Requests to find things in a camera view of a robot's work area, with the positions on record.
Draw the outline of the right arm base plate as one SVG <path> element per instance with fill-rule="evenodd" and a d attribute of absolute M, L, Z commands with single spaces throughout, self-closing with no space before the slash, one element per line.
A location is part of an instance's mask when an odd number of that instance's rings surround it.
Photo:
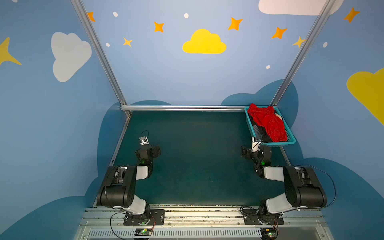
<path fill-rule="evenodd" d="M 245 225 L 283 225 L 284 220 L 282 215 L 263 214 L 259 213 L 259 210 L 253 209 L 248 206 L 243 206 L 240 209 L 240 213 L 243 215 Z"/>

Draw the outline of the aluminium corner post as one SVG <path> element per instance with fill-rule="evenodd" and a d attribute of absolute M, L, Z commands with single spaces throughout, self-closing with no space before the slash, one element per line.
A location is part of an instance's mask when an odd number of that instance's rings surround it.
<path fill-rule="evenodd" d="M 96 31 L 92 25 L 92 21 L 90 20 L 89 16 L 88 16 L 88 12 L 86 11 L 86 8 L 83 4 L 83 1 L 80 1 L 80 0 L 71 0 L 71 3 L 79 17 L 79 19 L 81 20 L 82 22 L 82 25 L 92 43 L 92 46 L 101 62 L 101 65 L 111 83 L 111 86 L 121 104 L 122 105 L 126 105 L 127 102 L 126 102 L 126 99 L 124 97 L 124 94 L 121 90 L 121 87 L 118 83 L 118 80 L 112 70 L 112 67 L 107 59 L 107 56 L 103 50 L 103 46 L 96 34 Z"/>
<path fill-rule="evenodd" d="M 286 92 L 288 86 L 292 82 L 294 76 L 296 75 L 297 71 L 299 70 L 301 64 L 303 63 L 305 57 L 309 53 L 312 45 L 316 41 L 319 33 L 321 32 L 322 28 L 326 24 L 329 16 L 331 15 L 331 11 L 333 6 L 335 5 L 336 0 L 327 0 L 321 9 L 320 13 L 318 14 L 318 17 L 316 18 L 313 26 L 311 27 L 307 38 L 305 42 L 300 47 L 300 50 L 295 57 L 287 75 L 283 79 L 283 82 L 279 86 L 275 96 L 273 97 L 270 106 L 276 107 L 278 103 L 280 102 L 281 98 L 283 97 L 284 93 Z"/>

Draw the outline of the left green circuit board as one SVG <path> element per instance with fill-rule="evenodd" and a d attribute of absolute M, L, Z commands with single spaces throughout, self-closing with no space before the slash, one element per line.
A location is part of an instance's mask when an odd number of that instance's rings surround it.
<path fill-rule="evenodd" d="M 136 229 L 135 237 L 150 237 L 152 233 L 152 229 Z"/>

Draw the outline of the green circuit board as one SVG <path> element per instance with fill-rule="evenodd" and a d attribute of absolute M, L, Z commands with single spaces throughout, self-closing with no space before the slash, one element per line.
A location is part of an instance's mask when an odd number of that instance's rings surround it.
<path fill-rule="evenodd" d="M 135 237 L 150 237 L 152 233 L 152 229 L 136 229 Z"/>
<path fill-rule="evenodd" d="M 277 230 L 272 228 L 261 228 L 261 235 L 262 240 L 275 240 L 279 233 Z"/>

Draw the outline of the front aluminium rail frame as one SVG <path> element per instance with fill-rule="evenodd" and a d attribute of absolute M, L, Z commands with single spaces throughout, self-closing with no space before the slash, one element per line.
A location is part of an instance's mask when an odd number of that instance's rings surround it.
<path fill-rule="evenodd" d="M 319 210 L 282 215 L 283 225 L 245 225 L 240 206 L 151 205 L 165 210 L 163 226 L 124 226 L 122 211 L 104 207 L 86 209 L 76 240 L 261 240 L 261 228 L 278 231 L 276 240 L 332 240 Z M 136 229 L 152 229 L 150 237 L 135 237 Z"/>

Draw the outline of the right green circuit board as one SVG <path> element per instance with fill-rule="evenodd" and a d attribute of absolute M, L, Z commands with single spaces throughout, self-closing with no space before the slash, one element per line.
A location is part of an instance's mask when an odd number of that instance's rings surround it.
<path fill-rule="evenodd" d="M 275 240 L 279 233 L 277 230 L 272 228 L 261 228 L 261 235 L 262 240 Z"/>

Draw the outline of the right side aluminium rail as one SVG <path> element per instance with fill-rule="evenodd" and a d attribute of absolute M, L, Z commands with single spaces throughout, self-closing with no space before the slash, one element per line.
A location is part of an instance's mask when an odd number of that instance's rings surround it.
<path fill-rule="evenodd" d="M 291 166 L 292 164 L 291 164 L 291 162 L 290 162 L 290 160 L 289 160 L 289 158 L 288 158 L 288 156 L 287 156 L 286 151 L 284 150 L 284 148 L 283 148 L 283 147 L 280 147 L 280 151 L 281 151 L 281 153 L 282 153 L 282 155 L 283 155 L 283 157 L 284 157 L 284 159 L 285 159 L 285 162 L 286 162 L 287 166 Z"/>

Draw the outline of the right aluminium corner post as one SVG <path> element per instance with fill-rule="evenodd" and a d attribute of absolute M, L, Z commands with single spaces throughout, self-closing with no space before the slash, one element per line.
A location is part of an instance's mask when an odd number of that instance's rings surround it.
<path fill-rule="evenodd" d="M 321 9 L 320 13 L 318 14 L 318 17 L 316 18 L 313 26 L 311 27 L 307 38 L 305 42 L 300 47 L 300 50 L 295 57 L 287 75 L 283 79 L 283 82 L 279 86 L 275 96 L 273 97 L 270 106 L 276 107 L 278 103 L 280 102 L 281 98 L 283 97 L 284 93 L 286 92 L 288 86 L 292 82 L 294 76 L 296 75 L 297 71 L 299 70 L 301 64 L 303 63 L 305 57 L 309 53 L 312 45 L 316 41 L 319 33 L 321 32 L 322 28 L 326 24 L 329 16 L 331 15 L 331 11 L 333 6 L 335 5 L 336 0 L 327 0 Z"/>

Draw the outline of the aluminium rail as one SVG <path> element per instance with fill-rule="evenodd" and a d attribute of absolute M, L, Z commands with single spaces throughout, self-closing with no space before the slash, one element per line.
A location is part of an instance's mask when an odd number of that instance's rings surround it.
<path fill-rule="evenodd" d="M 93 207 L 97 194 L 102 185 L 107 168 L 116 162 L 123 137 L 125 135 L 130 118 L 121 110 L 119 104 L 111 106 L 102 121 L 97 145 L 97 171 L 87 190 L 88 206 Z"/>
<path fill-rule="evenodd" d="M 280 151 L 281 151 L 281 153 L 282 153 L 282 155 L 283 155 L 283 157 L 284 157 L 284 159 L 285 159 L 285 162 L 286 162 L 287 166 L 291 166 L 292 164 L 291 164 L 291 162 L 290 162 L 290 160 L 289 160 L 289 158 L 288 158 L 288 156 L 287 156 L 286 151 L 284 150 L 284 148 L 283 148 L 283 147 L 280 147 Z"/>

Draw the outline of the red t-shirt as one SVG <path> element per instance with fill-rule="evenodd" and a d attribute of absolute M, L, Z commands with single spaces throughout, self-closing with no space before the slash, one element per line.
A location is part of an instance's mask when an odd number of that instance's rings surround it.
<path fill-rule="evenodd" d="M 271 137 L 272 142 L 287 141 L 287 135 L 282 118 L 276 114 L 273 107 L 269 106 L 266 108 L 260 108 L 255 104 L 251 104 L 248 109 L 248 114 L 253 118 L 258 126 L 266 129 L 266 132 Z"/>

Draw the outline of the left aluminium corner post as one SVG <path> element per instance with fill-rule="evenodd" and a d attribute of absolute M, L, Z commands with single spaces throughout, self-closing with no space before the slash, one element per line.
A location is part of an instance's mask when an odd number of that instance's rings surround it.
<path fill-rule="evenodd" d="M 126 105 L 127 102 L 126 102 L 126 99 L 124 97 L 124 94 L 121 90 L 121 87 L 118 83 L 118 80 L 112 70 L 112 67 L 107 59 L 107 56 L 103 50 L 103 46 L 96 34 L 96 31 L 92 25 L 92 21 L 90 20 L 89 16 L 88 16 L 88 12 L 86 11 L 86 8 L 83 4 L 83 1 L 80 1 L 80 0 L 71 0 L 71 3 L 79 17 L 79 19 L 81 20 L 82 22 L 82 25 L 92 43 L 92 46 L 101 62 L 101 65 L 111 83 L 111 86 L 121 104 L 122 105 Z"/>

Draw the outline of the back aluminium frame bar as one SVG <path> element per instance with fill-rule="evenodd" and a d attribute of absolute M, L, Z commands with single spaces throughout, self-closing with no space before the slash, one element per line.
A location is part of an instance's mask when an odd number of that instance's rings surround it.
<path fill-rule="evenodd" d="M 157 106 L 122 105 L 122 111 L 162 111 L 162 112 L 242 112 L 246 106 Z"/>

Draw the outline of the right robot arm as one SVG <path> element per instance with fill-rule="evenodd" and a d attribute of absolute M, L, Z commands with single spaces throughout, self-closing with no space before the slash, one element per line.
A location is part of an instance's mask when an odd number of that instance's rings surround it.
<path fill-rule="evenodd" d="M 262 179 L 284 183 L 285 192 L 261 201 L 258 209 L 242 206 L 246 224 L 283 224 L 286 212 L 299 209 L 321 209 L 327 206 L 326 193 L 312 167 L 272 167 L 272 149 L 268 146 L 241 147 L 242 156 L 254 163 L 254 171 Z"/>

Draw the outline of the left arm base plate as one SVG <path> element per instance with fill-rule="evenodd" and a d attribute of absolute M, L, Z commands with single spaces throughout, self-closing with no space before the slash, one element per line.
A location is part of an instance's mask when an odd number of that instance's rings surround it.
<path fill-rule="evenodd" d="M 134 215 L 127 212 L 124 218 L 124 226 L 163 226 L 165 220 L 165 210 L 145 210 L 142 215 Z"/>

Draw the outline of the teal plastic basket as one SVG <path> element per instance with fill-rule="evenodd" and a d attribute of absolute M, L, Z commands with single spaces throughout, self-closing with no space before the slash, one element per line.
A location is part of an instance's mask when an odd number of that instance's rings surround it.
<path fill-rule="evenodd" d="M 285 142 L 262 143 L 262 144 L 266 145 L 266 146 L 269 146 L 271 148 L 280 148 L 280 147 L 284 147 L 284 146 L 287 146 L 287 145 L 295 144 L 296 143 L 296 138 L 294 137 L 290 127 L 288 126 L 287 122 L 285 121 L 281 111 L 277 107 L 273 107 L 273 108 L 274 108 L 275 112 L 282 118 L 282 121 L 283 121 L 284 127 L 285 127 L 285 132 L 286 132 L 286 135 L 287 135 L 287 141 L 285 141 Z M 246 123 L 248 125 L 251 137 L 254 138 L 257 135 L 256 135 L 256 133 L 254 131 L 254 128 L 253 128 L 253 125 L 251 123 L 251 119 L 250 119 L 250 116 L 248 114 L 248 109 L 249 109 L 249 106 L 245 106 L 244 107 L 244 112 L 246 114 Z"/>

